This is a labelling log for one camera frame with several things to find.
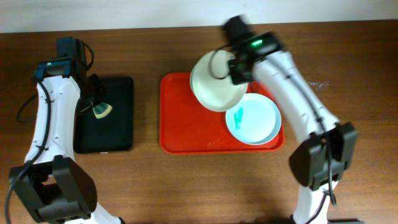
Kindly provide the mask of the green yellow sponge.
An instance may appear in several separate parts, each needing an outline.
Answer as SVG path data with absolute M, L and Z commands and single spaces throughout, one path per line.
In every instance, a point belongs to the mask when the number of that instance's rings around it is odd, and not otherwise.
M 113 107 L 107 103 L 100 103 L 93 107 L 94 116 L 96 119 L 102 119 L 109 115 Z

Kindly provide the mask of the white plate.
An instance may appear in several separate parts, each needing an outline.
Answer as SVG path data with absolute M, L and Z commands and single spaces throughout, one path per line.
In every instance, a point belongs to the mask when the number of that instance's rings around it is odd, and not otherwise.
M 236 106 L 248 84 L 234 85 L 228 75 L 228 60 L 234 55 L 225 50 L 211 51 L 196 63 L 193 90 L 196 99 L 210 111 L 224 112 Z

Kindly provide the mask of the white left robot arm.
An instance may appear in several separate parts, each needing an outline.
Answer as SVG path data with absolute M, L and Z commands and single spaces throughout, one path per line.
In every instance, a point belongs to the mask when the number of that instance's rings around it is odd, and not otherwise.
M 9 172 L 14 192 L 36 223 L 123 223 L 98 203 L 93 179 L 76 163 L 75 117 L 102 102 L 97 77 L 76 57 L 40 62 L 35 132 L 24 165 Z

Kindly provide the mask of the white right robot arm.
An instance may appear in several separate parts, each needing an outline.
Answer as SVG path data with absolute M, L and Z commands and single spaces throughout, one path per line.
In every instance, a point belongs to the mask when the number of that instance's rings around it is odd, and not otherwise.
M 291 223 L 328 223 L 334 189 L 350 168 L 358 132 L 317 98 L 300 74 L 291 53 L 272 32 L 226 34 L 235 58 L 228 62 L 235 85 L 256 81 L 274 95 L 295 132 L 298 148 L 289 166 L 300 184 Z

